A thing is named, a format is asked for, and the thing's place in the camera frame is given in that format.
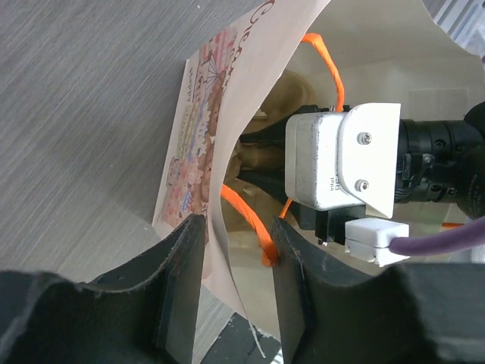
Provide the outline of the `brown paper bag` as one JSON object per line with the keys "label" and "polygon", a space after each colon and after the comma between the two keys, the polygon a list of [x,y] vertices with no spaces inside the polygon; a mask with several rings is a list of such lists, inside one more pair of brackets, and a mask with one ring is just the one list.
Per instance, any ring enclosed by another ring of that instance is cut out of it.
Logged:
{"label": "brown paper bag", "polygon": [[153,228],[203,216],[202,283],[278,336],[274,218],[367,273],[483,246],[483,109],[423,1],[263,1],[186,61]]}

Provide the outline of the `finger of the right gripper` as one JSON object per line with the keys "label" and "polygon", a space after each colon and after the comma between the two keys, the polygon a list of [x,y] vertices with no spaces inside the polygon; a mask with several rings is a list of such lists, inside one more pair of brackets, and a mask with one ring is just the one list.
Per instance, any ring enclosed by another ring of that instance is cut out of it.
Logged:
{"label": "finger of the right gripper", "polygon": [[237,177],[260,188],[283,205],[288,200],[285,192],[283,171],[254,171],[246,169],[239,172]]}
{"label": "finger of the right gripper", "polygon": [[286,136],[286,124],[288,120],[295,115],[313,114],[329,111],[329,108],[319,108],[316,105],[303,105],[292,114],[287,115],[281,120],[265,127],[261,130],[251,133],[244,133],[239,137],[241,143],[268,144],[273,146],[284,146]]}

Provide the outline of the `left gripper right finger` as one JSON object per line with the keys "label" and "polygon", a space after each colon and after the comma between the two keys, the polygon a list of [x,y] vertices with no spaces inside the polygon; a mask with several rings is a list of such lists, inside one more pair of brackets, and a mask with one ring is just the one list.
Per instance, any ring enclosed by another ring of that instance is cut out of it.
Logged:
{"label": "left gripper right finger", "polygon": [[405,263],[366,275],[276,218],[271,236],[287,363],[482,363],[484,267]]}

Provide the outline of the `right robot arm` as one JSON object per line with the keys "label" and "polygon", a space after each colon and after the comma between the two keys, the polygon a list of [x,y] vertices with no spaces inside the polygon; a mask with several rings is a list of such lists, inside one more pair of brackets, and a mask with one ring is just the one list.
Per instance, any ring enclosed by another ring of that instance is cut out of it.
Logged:
{"label": "right robot arm", "polygon": [[[257,149],[276,147],[283,152],[284,132],[290,117],[329,111],[303,105],[262,130],[244,133],[239,141]],[[257,162],[243,167],[237,178],[253,184],[281,203],[286,202],[281,162]],[[457,121],[399,122],[394,202],[456,204],[470,219],[484,216],[484,101]]]}

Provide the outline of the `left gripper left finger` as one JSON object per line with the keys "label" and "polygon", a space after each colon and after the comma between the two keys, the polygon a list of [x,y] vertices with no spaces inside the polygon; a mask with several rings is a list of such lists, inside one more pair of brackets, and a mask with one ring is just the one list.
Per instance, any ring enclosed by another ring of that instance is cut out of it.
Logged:
{"label": "left gripper left finger", "polygon": [[189,363],[205,248],[191,215],[129,262],[78,283],[1,273],[3,363]]}

